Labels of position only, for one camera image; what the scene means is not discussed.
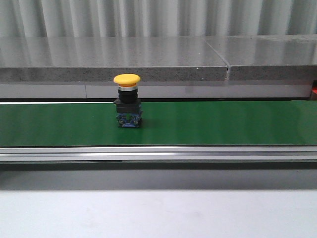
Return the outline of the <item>grey stone slab right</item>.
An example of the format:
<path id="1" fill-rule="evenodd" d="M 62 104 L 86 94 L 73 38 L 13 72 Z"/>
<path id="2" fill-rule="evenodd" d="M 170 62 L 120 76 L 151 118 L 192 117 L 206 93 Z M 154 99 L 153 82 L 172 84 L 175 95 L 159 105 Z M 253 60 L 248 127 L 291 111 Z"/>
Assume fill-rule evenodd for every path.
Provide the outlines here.
<path id="1" fill-rule="evenodd" d="M 230 81 L 317 78 L 316 36 L 210 36 L 205 41 L 227 63 Z"/>

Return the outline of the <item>grey stone slab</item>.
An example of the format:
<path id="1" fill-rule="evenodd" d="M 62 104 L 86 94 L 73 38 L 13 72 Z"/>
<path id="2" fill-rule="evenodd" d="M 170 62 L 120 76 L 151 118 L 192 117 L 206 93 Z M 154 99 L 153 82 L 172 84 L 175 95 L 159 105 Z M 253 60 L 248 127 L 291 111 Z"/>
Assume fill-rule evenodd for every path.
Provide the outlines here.
<path id="1" fill-rule="evenodd" d="M 317 78 L 316 36 L 210 36 L 205 41 L 227 63 L 230 81 Z"/>
<path id="2" fill-rule="evenodd" d="M 2 37 L 2 82 L 224 81 L 227 66 L 201 37 Z"/>

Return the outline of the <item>green conveyor belt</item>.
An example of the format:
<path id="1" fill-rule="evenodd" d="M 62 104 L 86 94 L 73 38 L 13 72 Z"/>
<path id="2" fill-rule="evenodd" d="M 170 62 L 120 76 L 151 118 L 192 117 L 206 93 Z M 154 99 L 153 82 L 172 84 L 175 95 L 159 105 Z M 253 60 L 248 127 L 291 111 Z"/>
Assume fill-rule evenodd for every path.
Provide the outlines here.
<path id="1" fill-rule="evenodd" d="M 0 144 L 316 145 L 315 101 L 144 102 L 139 128 L 120 128 L 112 103 L 5 104 Z"/>

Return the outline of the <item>grey stone slab left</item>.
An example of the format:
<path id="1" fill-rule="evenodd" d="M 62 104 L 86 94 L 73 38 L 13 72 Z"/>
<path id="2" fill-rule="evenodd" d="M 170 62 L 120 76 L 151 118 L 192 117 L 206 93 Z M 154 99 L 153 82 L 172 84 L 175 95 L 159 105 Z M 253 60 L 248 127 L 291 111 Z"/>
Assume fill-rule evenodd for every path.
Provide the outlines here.
<path id="1" fill-rule="evenodd" d="M 227 66 L 201 37 L 2 37 L 2 82 L 224 81 Z"/>

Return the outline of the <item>white panel under slabs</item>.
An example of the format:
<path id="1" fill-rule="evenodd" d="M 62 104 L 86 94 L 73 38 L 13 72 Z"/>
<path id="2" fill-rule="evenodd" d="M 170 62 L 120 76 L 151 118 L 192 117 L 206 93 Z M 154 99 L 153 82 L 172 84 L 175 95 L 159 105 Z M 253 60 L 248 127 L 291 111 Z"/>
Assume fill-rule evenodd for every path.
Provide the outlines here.
<path id="1" fill-rule="evenodd" d="M 141 82 L 140 98 L 307 98 L 311 81 Z M 2 99 L 116 98 L 113 82 L 2 82 Z"/>

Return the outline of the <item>red object behind conveyor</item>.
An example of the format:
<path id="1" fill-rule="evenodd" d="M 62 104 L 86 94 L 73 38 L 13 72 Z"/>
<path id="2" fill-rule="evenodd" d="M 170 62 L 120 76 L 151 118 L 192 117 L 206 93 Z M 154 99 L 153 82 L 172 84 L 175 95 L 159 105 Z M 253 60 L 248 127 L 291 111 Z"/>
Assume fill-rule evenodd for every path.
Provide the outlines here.
<path id="1" fill-rule="evenodd" d="M 317 81 L 316 80 L 313 82 L 309 100 L 311 101 L 317 100 Z"/>

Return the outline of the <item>white curtain backdrop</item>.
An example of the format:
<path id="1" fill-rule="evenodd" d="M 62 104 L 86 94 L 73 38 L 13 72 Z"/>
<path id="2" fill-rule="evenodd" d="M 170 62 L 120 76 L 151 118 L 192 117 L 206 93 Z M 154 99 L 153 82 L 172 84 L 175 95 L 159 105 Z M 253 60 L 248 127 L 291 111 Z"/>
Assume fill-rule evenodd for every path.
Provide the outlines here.
<path id="1" fill-rule="evenodd" d="M 315 34 L 314 0 L 3 0 L 3 37 Z"/>

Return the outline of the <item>aluminium conveyor side rail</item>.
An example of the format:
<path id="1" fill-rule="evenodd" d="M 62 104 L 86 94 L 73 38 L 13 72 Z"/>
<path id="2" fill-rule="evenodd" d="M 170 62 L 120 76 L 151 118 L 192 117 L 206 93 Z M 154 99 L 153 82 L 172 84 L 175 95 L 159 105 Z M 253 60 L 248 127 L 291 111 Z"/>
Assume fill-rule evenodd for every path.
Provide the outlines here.
<path id="1" fill-rule="evenodd" d="M 316 146 L 4 147 L 1 163 L 36 162 L 315 162 Z"/>

